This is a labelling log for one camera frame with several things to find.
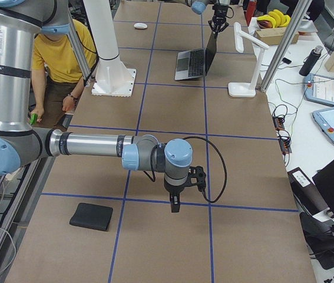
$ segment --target table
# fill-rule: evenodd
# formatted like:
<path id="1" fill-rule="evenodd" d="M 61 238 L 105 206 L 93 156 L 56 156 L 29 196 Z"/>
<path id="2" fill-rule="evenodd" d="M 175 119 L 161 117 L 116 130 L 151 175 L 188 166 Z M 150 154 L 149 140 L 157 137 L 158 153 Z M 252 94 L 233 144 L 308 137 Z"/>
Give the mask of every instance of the table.
<path id="1" fill-rule="evenodd" d="M 249 26 L 249 33 L 253 33 L 256 28 L 256 18 L 252 18 Z M 316 33 L 300 35 L 298 42 L 290 45 L 285 57 L 292 60 L 290 64 L 291 66 L 302 65 L 303 60 L 317 45 L 323 46 L 323 43 Z M 258 55 L 259 47 L 256 45 L 253 47 L 256 55 Z M 267 66 L 270 64 L 276 49 L 277 46 L 271 46 L 270 49 L 265 52 L 263 59 L 264 66 L 262 67 L 262 70 L 266 70 Z M 329 58 L 326 54 L 328 53 L 324 49 L 321 58 L 314 66 L 311 73 L 334 77 L 334 73 L 327 72 L 325 69 L 324 64 Z M 292 153 L 290 154 L 289 163 L 286 169 L 287 171 L 290 171 L 300 167 L 307 176 L 312 179 L 312 176 L 316 174 L 317 170 L 325 167 L 334 159 L 334 144 L 322 133 L 311 114 L 315 110 L 328 108 L 328 106 L 303 99 L 304 89 L 301 84 L 291 85 L 280 81 L 285 80 L 290 83 L 302 82 L 303 77 L 299 75 L 300 67 L 284 68 L 286 66 L 286 64 L 280 65 L 280 70 L 276 72 L 273 82 L 267 89 L 266 94 L 269 102 L 276 105 L 281 103 L 287 105 L 289 113 L 295 112 L 295 109 L 284 103 L 280 99 L 278 92 L 281 94 L 284 101 L 295 106 L 300 104 L 295 122 L 294 116 L 286 117 L 285 128 L 290 133 L 292 132 Z M 274 109 L 272 104 L 270 105 L 270 109 L 271 111 Z M 329 219 L 323 212 L 315 217 L 321 221 Z M 312 260 L 312 265 L 315 270 L 317 282 L 333 279 L 334 268 L 324 270 L 316 260 Z"/>
<path id="2" fill-rule="evenodd" d="M 151 183 L 112 157 L 61 156 L 51 170 L 6 282 L 315 282 L 267 97 L 231 98 L 229 80 L 249 80 L 252 45 L 234 51 L 233 22 L 203 80 L 173 80 L 178 51 L 203 47 L 207 19 L 182 4 L 122 2 L 115 16 L 120 57 L 138 73 L 130 98 L 85 90 L 69 130 L 209 138 L 229 171 L 223 197 L 196 189 L 170 213 L 163 178 Z M 148 28 L 134 30 L 135 22 Z M 219 158 L 192 141 L 193 166 L 208 173 L 210 197 L 223 183 Z M 80 202 L 114 208 L 108 232 L 68 224 Z"/>

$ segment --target black bottle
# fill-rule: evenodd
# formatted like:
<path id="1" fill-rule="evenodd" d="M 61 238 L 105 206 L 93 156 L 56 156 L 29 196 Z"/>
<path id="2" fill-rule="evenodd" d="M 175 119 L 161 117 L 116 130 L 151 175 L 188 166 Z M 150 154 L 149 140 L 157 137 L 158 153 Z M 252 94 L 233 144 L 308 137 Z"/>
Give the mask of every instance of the black bottle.
<path id="1" fill-rule="evenodd" d="M 306 75 L 309 74 L 309 72 L 312 70 L 313 66 L 316 64 L 316 62 L 320 58 L 322 50 L 323 50 L 323 47 L 318 45 L 318 46 L 316 46 L 315 49 L 313 49 L 310 52 L 310 54 L 309 54 L 307 60 L 305 61 L 303 67 L 299 71 L 300 75 L 306 76 Z"/>

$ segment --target person's hand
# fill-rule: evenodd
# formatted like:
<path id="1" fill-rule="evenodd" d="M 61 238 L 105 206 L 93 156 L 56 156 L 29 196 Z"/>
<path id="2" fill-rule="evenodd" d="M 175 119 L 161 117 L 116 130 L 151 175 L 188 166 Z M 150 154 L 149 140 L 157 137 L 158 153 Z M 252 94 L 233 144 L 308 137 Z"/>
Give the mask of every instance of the person's hand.
<path id="1" fill-rule="evenodd" d="M 75 108 L 75 101 L 72 96 L 66 96 L 63 98 L 62 111 L 70 111 Z"/>
<path id="2" fill-rule="evenodd" d="M 31 112 L 32 114 L 37 114 L 37 122 L 41 122 L 42 120 L 42 115 L 44 115 L 44 108 L 43 107 L 37 107 L 33 109 L 33 111 Z"/>

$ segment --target white desk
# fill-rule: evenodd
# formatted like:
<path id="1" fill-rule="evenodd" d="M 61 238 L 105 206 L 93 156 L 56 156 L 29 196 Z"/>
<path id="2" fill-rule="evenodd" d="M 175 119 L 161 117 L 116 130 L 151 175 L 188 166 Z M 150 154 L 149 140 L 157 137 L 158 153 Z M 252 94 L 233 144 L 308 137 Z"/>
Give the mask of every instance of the white desk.
<path id="1" fill-rule="evenodd" d="M 249 33 L 252 34 L 255 29 L 257 29 L 256 18 L 252 18 L 249 26 Z M 291 64 L 280 65 L 279 68 L 281 70 L 276 72 L 272 83 L 266 91 L 269 102 L 275 105 L 285 104 L 288 107 L 288 113 L 294 113 L 296 109 L 281 101 L 276 84 L 284 101 L 287 101 L 296 107 L 302 102 L 299 106 L 295 122 L 293 121 L 294 116 L 287 116 L 285 121 L 286 130 L 290 134 L 292 133 L 292 153 L 290 154 L 290 161 L 286 170 L 290 171 L 296 167 L 300 167 L 310 178 L 316 174 L 317 170 L 320 170 L 334 159 L 334 144 L 329 141 L 324 133 L 322 133 L 312 117 L 313 111 L 327 108 L 327 106 L 307 101 L 305 98 L 302 100 L 303 85 L 291 85 L 277 79 L 282 79 L 289 83 L 301 83 L 303 81 L 303 77 L 299 75 L 301 67 L 282 68 L 286 66 L 302 65 L 303 60 L 317 45 L 323 46 L 323 43 L 317 34 L 313 33 L 299 36 L 298 42 L 296 44 L 291 44 L 285 54 L 286 58 L 292 60 Z M 258 56 L 260 48 L 254 44 L 253 48 L 256 56 Z M 277 45 L 274 45 L 265 52 L 262 63 L 264 66 L 261 67 L 261 70 L 266 71 L 267 65 L 270 64 L 276 50 Z M 329 58 L 329 55 L 325 56 L 325 54 L 327 54 L 327 52 L 326 50 L 323 50 L 321 59 L 316 63 L 311 73 L 334 77 L 334 73 L 327 72 L 324 66 Z M 265 71 L 261 72 L 262 78 L 265 75 Z M 270 110 L 273 111 L 273 109 L 274 106 L 270 104 Z M 312 265 L 318 283 L 322 283 L 327 279 L 333 279 L 334 268 L 324 270 L 318 261 L 314 259 L 312 260 Z"/>

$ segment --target black pad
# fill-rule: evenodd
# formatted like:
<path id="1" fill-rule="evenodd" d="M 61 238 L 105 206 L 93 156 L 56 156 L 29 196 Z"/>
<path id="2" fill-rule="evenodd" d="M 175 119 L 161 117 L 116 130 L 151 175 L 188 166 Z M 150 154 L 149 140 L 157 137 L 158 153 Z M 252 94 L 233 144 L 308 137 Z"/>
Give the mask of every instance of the black pad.
<path id="1" fill-rule="evenodd" d="M 108 206 L 79 203 L 77 211 L 70 219 L 70 225 L 107 231 L 113 208 Z"/>

